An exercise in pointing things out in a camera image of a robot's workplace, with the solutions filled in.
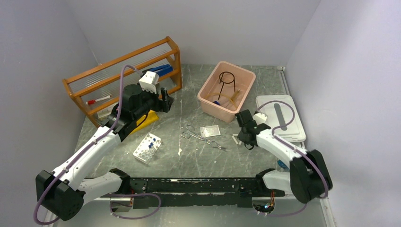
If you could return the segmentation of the white clay triangle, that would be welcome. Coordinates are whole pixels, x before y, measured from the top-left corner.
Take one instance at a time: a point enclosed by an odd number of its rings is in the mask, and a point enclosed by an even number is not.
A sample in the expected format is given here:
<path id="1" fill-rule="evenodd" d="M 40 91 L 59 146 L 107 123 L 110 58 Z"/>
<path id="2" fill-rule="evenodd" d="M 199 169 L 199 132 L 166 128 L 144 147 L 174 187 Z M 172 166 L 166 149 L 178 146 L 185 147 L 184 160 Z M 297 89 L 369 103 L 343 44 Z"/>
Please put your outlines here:
<path id="1" fill-rule="evenodd" d="M 233 134 L 232 139 L 234 140 L 236 145 L 240 146 L 242 144 L 242 142 L 238 138 L 238 134 Z"/>

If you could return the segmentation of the brown bristle tube brush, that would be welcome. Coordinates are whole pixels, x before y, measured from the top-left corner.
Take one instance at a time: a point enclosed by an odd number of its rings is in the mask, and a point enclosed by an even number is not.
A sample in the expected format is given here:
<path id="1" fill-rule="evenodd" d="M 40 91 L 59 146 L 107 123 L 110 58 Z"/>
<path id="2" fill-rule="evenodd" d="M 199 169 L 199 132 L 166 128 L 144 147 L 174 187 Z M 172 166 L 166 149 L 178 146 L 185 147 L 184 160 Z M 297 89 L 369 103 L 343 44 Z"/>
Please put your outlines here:
<path id="1" fill-rule="evenodd" d="M 236 91 L 232 94 L 231 100 L 232 100 L 233 102 L 235 102 L 235 101 L 237 100 L 237 98 L 239 97 L 240 94 L 241 94 L 241 90 L 236 90 Z"/>

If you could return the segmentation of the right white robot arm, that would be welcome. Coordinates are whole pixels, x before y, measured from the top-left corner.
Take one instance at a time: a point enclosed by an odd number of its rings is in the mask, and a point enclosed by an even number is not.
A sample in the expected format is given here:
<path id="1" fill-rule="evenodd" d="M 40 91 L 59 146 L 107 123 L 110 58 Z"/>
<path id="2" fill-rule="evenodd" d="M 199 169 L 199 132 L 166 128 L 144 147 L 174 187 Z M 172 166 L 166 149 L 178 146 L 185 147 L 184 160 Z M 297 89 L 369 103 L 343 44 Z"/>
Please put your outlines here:
<path id="1" fill-rule="evenodd" d="M 320 151 L 289 143 L 276 135 L 270 126 L 258 123 L 249 110 L 241 111 L 235 117 L 241 129 L 238 134 L 241 142 L 270 152 L 289 168 L 288 172 L 266 170 L 262 173 L 261 179 L 255 183 L 259 195 L 281 190 L 294 195 L 303 204 L 328 196 L 333 184 Z"/>

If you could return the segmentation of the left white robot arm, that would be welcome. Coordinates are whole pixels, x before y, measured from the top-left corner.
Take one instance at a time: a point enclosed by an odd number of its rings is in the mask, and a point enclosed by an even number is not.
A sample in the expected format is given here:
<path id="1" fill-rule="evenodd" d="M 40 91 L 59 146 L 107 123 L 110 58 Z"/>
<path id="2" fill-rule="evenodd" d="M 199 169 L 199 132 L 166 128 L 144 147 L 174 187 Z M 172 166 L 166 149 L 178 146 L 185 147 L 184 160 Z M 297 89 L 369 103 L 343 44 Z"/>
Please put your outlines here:
<path id="1" fill-rule="evenodd" d="M 41 171 L 35 178 L 37 204 L 34 208 L 34 222 L 49 225 L 38 219 L 39 207 L 44 207 L 56 220 L 73 218 L 88 202 L 107 195 L 131 196 L 131 177 L 117 168 L 105 175 L 84 181 L 88 172 L 100 162 L 109 151 L 117 147 L 136 129 L 137 121 L 150 111 L 170 111 L 174 98 L 165 88 L 151 93 L 140 85 L 132 84 L 120 88 L 119 102 L 112 113 L 102 122 L 91 140 L 67 161 L 51 172 Z"/>

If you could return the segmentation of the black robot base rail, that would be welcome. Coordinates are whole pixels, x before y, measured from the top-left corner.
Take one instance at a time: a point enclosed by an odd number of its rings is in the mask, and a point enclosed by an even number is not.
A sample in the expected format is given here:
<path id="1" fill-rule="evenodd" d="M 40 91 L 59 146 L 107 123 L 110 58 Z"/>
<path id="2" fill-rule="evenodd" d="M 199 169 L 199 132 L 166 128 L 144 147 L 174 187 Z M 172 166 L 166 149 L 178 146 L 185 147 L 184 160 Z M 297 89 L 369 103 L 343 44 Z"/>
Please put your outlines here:
<path id="1" fill-rule="evenodd" d="M 124 180 L 114 195 L 138 195 L 134 209 L 150 207 L 226 206 L 251 208 L 257 197 L 285 196 L 267 189 L 257 177 L 223 178 L 131 178 Z"/>

